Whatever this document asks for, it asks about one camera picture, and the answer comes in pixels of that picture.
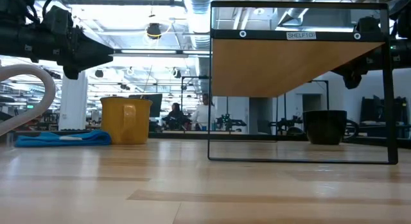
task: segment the blue towel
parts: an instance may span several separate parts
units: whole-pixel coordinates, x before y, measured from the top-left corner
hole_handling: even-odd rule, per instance
[[[82,140],[61,140],[60,137],[80,137]],[[96,146],[111,143],[107,132],[94,130],[86,134],[61,136],[51,132],[42,132],[38,137],[18,136],[16,147],[47,147],[47,146]]]

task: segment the computer monitor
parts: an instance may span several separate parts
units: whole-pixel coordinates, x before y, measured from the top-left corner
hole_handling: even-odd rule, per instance
[[[162,94],[129,95],[129,98],[141,98],[152,101],[153,104],[150,107],[150,117],[160,117]]]

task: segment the person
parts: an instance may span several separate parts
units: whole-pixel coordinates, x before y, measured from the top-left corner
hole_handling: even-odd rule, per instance
[[[203,94],[202,105],[198,105],[193,114],[192,121],[196,130],[207,130],[208,127],[208,105],[211,103],[211,122],[215,120],[215,108],[213,102],[210,102],[208,94]]]
[[[169,112],[168,115],[164,117],[162,120],[166,122],[170,129],[180,130],[181,125],[184,122],[184,114],[180,110],[180,104],[174,103],[171,106],[171,112]]]

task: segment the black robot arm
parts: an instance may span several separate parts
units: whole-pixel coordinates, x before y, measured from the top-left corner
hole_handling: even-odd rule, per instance
[[[40,23],[33,5],[34,0],[0,0],[0,55],[56,61],[73,80],[79,72],[113,60],[114,50],[73,26],[70,12],[53,6]],[[33,22],[26,24],[26,17]]]

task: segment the white hose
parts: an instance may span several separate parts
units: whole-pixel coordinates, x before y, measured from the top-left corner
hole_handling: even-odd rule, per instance
[[[0,67],[0,82],[21,74],[30,74],[39,78],[44,84],[44,96],[33,109],[0,123],[0,136],[43,114],[56,96],[56,87],[52,77],[45,70],[34,65],[16,64]]]

